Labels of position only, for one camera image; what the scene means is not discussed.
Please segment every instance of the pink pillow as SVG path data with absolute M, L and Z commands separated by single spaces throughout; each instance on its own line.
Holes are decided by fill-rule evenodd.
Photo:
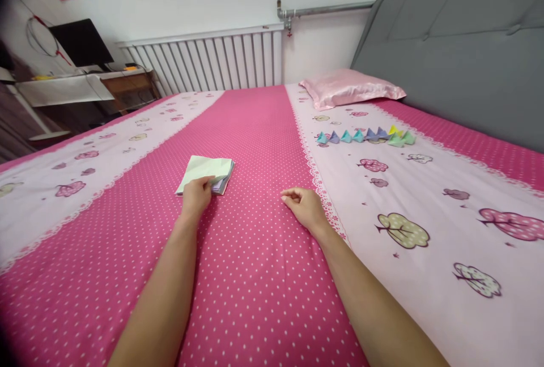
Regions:
M 374 98 L 400 99 L 406 96 L 402 88 L 382 79 L 348 69 L 335 70 L 303 80 L 300 86 L 313 99 L 317 110 L 368 101 Z

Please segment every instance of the hand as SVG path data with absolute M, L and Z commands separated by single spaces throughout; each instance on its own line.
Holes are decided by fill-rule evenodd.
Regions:
M 211 201 L 210 180 L 215 176 L 206 176 L 190 181 L 183 188 L 183 210 L 180 217 L 198 221 Z
M 315 191 L 293 187 L 282 191 L 282 200 L 314 237 L 331 229 L 321 199 Z

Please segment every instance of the computer monitor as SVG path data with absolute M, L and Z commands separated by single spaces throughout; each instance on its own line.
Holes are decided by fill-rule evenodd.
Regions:
M 49 31 L 62 45 L 76 67 L 98 65 L 104 71 L 110 71 L 106 63 L 113 62 L 112 55 L 91 19 L 49 27 Z

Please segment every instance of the upholstered headboard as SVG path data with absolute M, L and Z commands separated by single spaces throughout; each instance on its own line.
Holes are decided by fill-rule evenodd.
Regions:
M 405 103 L 544 152 L 544 0 L 377 0 L 351 68 Z

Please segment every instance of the white radiator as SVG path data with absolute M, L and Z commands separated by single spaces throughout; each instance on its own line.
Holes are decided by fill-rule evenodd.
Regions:
M 282 84 L 283 23 L 118 42 L 129 62 L 155 70 L 164 97 Z

